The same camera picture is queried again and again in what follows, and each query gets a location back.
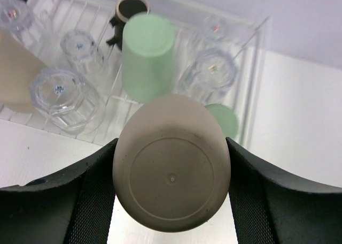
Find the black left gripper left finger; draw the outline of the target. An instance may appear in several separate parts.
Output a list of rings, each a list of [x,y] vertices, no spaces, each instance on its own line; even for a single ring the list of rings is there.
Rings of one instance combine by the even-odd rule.
[[[1,188],[1,243],[107,243],[116,144],[24,186]]]

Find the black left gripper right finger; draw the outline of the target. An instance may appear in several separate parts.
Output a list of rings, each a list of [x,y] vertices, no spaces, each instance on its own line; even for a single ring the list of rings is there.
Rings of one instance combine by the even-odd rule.
[[[305,179],[227,138],[238,243],[341,243],[341,188]]]

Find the short green plastic cup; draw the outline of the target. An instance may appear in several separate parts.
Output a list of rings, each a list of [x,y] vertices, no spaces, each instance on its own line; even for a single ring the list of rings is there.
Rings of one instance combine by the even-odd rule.
[[[236,114],[223,104],[209,104],[205,108],[220,125],[225,137],[235,139],[239,131],[239,120]]]

